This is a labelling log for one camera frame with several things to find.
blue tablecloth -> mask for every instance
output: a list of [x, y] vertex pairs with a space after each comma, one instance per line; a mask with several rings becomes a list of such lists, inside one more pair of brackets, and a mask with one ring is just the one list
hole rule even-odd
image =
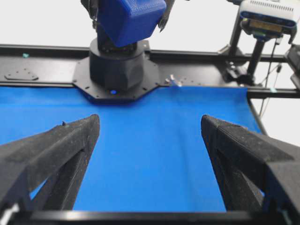
[[75, 210], [224, 211], [201, 138], [204, 114], [259, 132], [247, 89], [159, 88], [127, 105], [96, 105], [77, 89], [0, 88], [0, 144], [91, 114], [100, 138]]

black cable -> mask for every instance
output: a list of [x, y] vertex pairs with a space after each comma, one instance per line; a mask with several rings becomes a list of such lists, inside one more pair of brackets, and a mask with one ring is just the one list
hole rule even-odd
[[[276, 49], [276, 41], [274, 43], [274, 47], [273, 47], [273, 51], [272, 51], [272, 54], [271, 54], [271, 62], [269, 64], [269, 69], [268, 69], [268, 73], [267, 73], [267, 79], [266, 79], [266, 84], [265, 84], [265, 88], [268, 86], [268, 81], [269, 81], [269, 76], [270, 76], [270, 71], [271, 71], [271, 66], [272, 66], [272, 59], [274, 57], [274, 53], [275, 53], [275, 49]], [[261, 117], [262, 116], [262, 112], [263, 112], [263, 106], [264, 106], [264, 103], [265, 103], [265, 99], [262, 101], [262, 106], [261, 106], [261, 109], [259, 111], [259, 116]]]
[[[278, 63], [278, 65], [275, 66], [275, 67], [270, 71], [269, 75], [271, 75], [271, 74], [275, 71], [275, 69], [277, 69], [280, 65], [282, 65], [282, 63]], [[268, 77], [268, 76], [266, 76], [259, 84], [263, 84], [263, 82], [265, 82], [265, 81], [267, 80], [267, 77]]]
[[[275, 86], [276, 86], [276, 83], [277, 83], [277, 80], [278, 80], [278, 77], [279, 77], [279, 73], [281, 72], [281, 69], [282, 69], [282, 64], [279, 63], [279, 64], [278, 64], [278, 67], [277, 67], [277, 75], [276, 75], [276, 78], [275, 78], [275, 82], [274, 82], [273, 88], [275, 88]], [[264, 116], [264, 114], [266, 113], [267, 107], [268, 107], [268, 105], [269, 105], [269, 102], [270, 102], [270, 98], [268, 98], [267, 104], [266, 104], [266, 106], [265, 106], [265, 108], [264, 108], [264, 111], [262, 112], [261, 118], [262, 118], [262, 117]]]

blue fabric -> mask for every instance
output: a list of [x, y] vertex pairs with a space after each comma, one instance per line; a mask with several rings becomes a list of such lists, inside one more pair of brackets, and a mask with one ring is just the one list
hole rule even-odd
[[75, 210], [224, 211], [201, 138], [204, 114], [259, 132], [247, 89], [159, 88], [128, 105], [94, 105], [77, 89], [0, 88], [0, 144], [91, 114], [100, 138]]
[[122, 47], [149, 38], [165, 9], [165, 0], [101, 0], [98, 21]]

white background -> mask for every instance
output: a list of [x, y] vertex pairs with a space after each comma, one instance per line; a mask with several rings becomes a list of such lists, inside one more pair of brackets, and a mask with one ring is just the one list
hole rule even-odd
[[[226, 0], [176, 0], [170, 21], [164, 30], [149, 38], [152, 49], [215, 52], [229, 43], [238, 7]], [[80, 0], [1, 0], [0, 43], [20, 45], [56, 45], [88, 47], [96, 37], [91, 20]], [[277, 48], [284, 54], [288, 36]], [[300, 44], [300, 32], [295, 44]], [[239, 47], [251, 53], [255, 39], [242, 34]], [[264, 53], [271, 53], [274, 41], [266, 44]], [[257, 81], [267, 74], [268, 63], [256, 71]], [[294, 88], [293, 74], [284, 65], [277, 88]], [[272, 86], [276, 74], [270, 79]], [[260, 100], [255, 106], [259, 110]], [[300, 146], [300, 100], [271, 99], [262, 121], [271, 137]]]

black octagonal mounting plate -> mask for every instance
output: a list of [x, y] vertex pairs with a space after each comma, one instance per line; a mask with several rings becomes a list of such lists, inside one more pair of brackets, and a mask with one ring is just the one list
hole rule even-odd
[[112, 94], [112, 90], [106, 90], [90, 78], [90, 59], [85, 58], [77, 63], [73, 84], [84, 91], [90, 100], [96, 102], [131, 102], [139, 99], [159, 86], [160, 76], [157, 64], [144, 58], [144, 76], [141, 83], [128, 91], [118, 91]]

